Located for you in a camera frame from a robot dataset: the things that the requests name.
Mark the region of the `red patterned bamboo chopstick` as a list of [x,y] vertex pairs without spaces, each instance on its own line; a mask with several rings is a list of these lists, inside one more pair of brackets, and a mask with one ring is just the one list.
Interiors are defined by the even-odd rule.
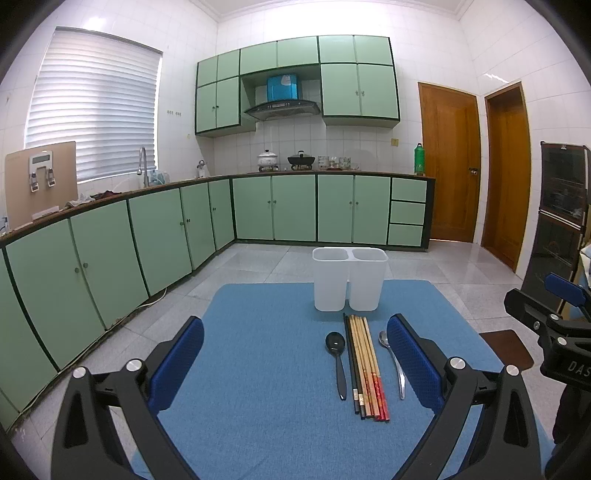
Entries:
[[358,329],[361,336],[361,342],[363,345],[363,356],[365,356],[365,361],[367,364],[368,370],[368,377],[370,382],[370,391],[372,391],[372,403],[373,403],[373,410],[374,410],[374,417],[377,421],[382,419],[382,411],[378,399],[378,393],[376,390],[376,383],[375,383],[375,376],[373,370],[372,359],[370,358],[370,349],[369,343],[367,338],[367,332],[365,329],[365,324],[363,323],[363,318],[360,316],[356,316],[356,323],[358,323]]

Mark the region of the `black chopstick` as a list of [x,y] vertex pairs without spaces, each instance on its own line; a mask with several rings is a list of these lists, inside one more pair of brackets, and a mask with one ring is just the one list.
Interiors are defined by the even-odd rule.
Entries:
[[344,325],[346,331],[346,350],[348,350],[348,358],[349,358],[349,374],[351,374],[351,381],[352,381],[352,393],[353,393],[353,410],[355,411],[356,415],[360,415],[361,407],[359,402],[359,390],[358,390],[358,383],[356,382],[356,371],[355,371],[355,360],[353,358],[353,340],[351,336],[351,329],[349,329],[349,316],[346,313],[342,314],[344,318]]
[[360,415],[362,420],[365,420],[367,417],[367,411],[365,398],[363,398],[363,386],[361,382],[358,356],[356,356],[356,344],[355,340],[353,340],[353,326],[351,316],[346,315],[345,322],[346,330],[348,330],[349,335],[349,350],[351,350],[351,353],[349,353],[349,358],[351,359],[349,360],[349,363],[351,363],[353,389],[355,390],[355,393],[353,393],[355,400],[353,400],[353,402],[356,404],[356,413]]

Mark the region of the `plain bamboo chopstick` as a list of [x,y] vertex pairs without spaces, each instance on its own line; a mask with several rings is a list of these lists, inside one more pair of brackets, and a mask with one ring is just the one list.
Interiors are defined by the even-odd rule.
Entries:
[[[359,335],[359,338],[361,341],[361,336],[360,336],[359,329],[358,329],[358,323],[356,323],[356,330],[358,331],[358,335]],[[368,370],[367,370],[367,364],[365,361],[365,356],[363,356],[363,372],[365,373],[365,377],[366,377],[366,386],[368,389],[368,397],[369,397],[370,406],[372,406],[372,417],[375,419],[374,410],[373,410],[373,403],[372,403],[372,391],[370,391],[370,382],[369,382],[369,377],[368,377]]]
[[349,316],[349,326],[351,326],[352,336],[353,336],[353,345],[355,346],[355,353],[356,353],[356,370],[358,370],[359,376],[359,389],[360,389],[360,404],[363,406],[362,417],[369,418],[372,416],[372,406],[370,406],[369,397],[368,397],[368,389],[366,386],[366,377],[365,373],[363,372],[363,356],[361,350],[361,342],[358,335],[358,331],[356,330],[356,321],[355,316]]

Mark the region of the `black plastic spoon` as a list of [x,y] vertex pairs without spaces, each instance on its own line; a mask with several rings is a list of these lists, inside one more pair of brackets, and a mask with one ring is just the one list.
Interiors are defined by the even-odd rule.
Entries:
[[342,353],[345,351],[346,340],[341,333],[332,331],[325,337],[325,347],[329,354],[335,358],[335,382],[339,399],[346,401],[346,376],[344,366],[342,366]]

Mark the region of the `green lower kitchen cabinets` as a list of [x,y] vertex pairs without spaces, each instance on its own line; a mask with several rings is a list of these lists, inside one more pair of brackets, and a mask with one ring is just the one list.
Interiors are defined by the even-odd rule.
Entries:
[[435,182],[221,176],[116,194],[1,239],[1,423],[116,323],[236,242],[429,246]]

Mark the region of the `dark brown stool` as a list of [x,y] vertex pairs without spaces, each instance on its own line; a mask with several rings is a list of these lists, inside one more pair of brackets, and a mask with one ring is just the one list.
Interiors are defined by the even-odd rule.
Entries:
[[534,366],[533,357],[514,330],[482,332],[480,336],[504,365],[514,365],[521,371]]

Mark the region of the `black glass cabinet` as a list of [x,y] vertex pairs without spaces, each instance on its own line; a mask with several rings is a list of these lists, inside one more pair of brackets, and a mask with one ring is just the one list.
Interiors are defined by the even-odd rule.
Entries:
[[542,180],[538,222],[522,290],[558,311],[563,301],[546,290],[554,273],[574,278],[587,230],[590,150],[586,146],[541,143]]

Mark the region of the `brown wooden door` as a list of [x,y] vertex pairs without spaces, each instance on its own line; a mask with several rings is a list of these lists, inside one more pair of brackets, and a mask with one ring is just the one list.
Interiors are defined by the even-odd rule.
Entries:
[[489,141],[487,210],[482,245],[517,270],[528,219],[531,140],[521,84],[485,98]]
[[480,190],[481,136],[477,99],[421,83],[425,169],[435,179],[431,237],[471,242]]

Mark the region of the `white twin utensil holder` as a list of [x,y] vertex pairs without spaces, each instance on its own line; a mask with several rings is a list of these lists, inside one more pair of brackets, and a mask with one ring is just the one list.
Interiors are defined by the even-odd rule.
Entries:
[[355,311],[374,311],[380,303],[388,263],[378,248],[320,247],[312,250],[315,309],[338,312],[346,302]]

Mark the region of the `blue table mat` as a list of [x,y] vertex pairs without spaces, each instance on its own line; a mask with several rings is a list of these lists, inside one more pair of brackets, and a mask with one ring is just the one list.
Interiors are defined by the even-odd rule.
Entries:
[[325,337],[344,319],[315,309],[311,284],[226,285],[202,322],[204,344],[158,415],[202,479],[390,479],[434,417],[414,391],[398,393],[384,348],[390,421],[339,399]]

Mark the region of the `cardboard sheet with device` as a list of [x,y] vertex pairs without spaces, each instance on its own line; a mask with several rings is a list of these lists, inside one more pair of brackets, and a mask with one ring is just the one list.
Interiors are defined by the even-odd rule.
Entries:
[[77,200],[76,143],[62,142],[8,154],[5,195],[11,230]]

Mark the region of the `steel kettle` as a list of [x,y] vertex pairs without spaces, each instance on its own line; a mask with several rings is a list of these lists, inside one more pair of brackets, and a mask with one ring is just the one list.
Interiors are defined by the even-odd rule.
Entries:
[[197,177],[198,178],[206,178],[208,176],[207,166],[204,162],[204,159],[201,159],[197,163]]

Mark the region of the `white cooking pot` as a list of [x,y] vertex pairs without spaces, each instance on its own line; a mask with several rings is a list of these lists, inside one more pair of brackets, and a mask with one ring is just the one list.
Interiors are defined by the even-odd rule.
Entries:
[[266,149],[257,155],[257,169],[259,172],[277,171],[280,169],[276,153]]

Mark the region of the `black range hood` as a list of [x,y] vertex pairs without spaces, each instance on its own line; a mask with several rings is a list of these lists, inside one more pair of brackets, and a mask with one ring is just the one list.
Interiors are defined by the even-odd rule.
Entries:
[[264,81],[264,93],[265,101],[256,101],[256,104],[245,110],[245,114],[256,121],[321,114],[317,102],[304,99],[300,76],[297,74],[270,76]]

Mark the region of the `window blind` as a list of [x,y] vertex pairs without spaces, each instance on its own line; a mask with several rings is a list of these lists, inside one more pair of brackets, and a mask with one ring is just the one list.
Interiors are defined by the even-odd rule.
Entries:
[[54,30],[27,113],[28,148],[72,142],[76,178],[88,182],[156,167],[162,54],[121,37]]

